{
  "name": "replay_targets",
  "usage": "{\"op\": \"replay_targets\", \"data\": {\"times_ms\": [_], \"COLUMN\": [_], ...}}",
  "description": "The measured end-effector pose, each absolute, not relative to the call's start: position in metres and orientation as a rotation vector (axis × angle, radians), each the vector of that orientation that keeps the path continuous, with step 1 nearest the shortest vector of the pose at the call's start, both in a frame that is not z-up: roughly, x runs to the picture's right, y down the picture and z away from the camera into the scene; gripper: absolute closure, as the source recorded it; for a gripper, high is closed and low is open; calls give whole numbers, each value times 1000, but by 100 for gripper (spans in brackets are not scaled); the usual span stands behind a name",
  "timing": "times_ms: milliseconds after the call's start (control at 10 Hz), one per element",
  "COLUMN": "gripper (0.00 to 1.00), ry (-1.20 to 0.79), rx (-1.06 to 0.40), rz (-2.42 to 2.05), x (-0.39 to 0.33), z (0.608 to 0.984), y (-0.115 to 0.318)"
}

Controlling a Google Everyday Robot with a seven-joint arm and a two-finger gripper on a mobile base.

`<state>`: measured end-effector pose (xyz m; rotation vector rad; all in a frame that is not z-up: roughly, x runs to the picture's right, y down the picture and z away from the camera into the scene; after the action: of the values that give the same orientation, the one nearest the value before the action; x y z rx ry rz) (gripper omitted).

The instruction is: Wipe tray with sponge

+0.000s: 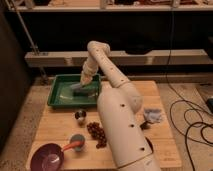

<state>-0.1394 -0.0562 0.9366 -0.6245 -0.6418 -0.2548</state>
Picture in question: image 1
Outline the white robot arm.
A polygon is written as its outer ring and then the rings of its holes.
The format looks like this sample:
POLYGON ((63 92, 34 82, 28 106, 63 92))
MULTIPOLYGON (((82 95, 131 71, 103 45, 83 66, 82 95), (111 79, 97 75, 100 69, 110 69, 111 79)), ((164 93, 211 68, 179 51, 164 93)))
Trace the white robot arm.
POLYGON ((80 83, 88 85, 98 68, 110 87, 103 88, 97 111, 118 171, 161 171, 135 114, 142 107, 142 96, 135 85, 109 59, 110 46, 98 41, 87 45, 80 83))

